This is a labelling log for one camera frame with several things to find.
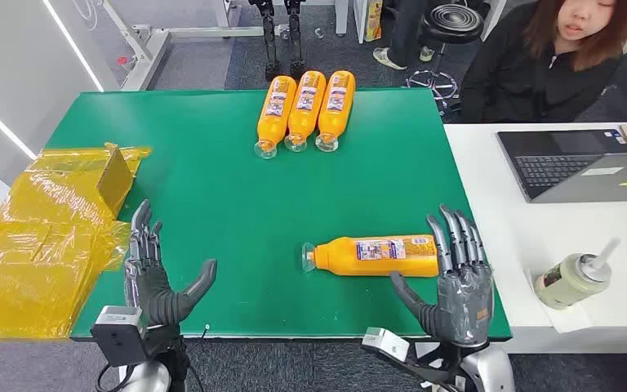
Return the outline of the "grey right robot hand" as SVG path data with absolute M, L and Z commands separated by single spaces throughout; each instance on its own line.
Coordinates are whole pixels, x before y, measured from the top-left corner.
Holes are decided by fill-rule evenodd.
M 494 306 L 493 276 L 477 226 L 459 210 L 438 207 L 445 234 L 434 216 L 426 222 L 438 257 L 437 303 L 430 305 L 397 271 L 389 274 L 393 289 L 426 335 L 460 347 L 486 344 Z

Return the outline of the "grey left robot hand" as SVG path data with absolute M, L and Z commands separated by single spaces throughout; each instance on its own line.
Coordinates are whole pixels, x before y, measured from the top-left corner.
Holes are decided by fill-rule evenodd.
M 217 260 L 204 261 L 197 278 L 183 290 L 174 291 L 162 263 L 162 222 L 151 225 L 151 216 L 151 203 L 145 199 L 131 218 L 129 248 L 123 262 L 125 301 L 141 309 L 150 326 L 178 325 L 215 282 Z

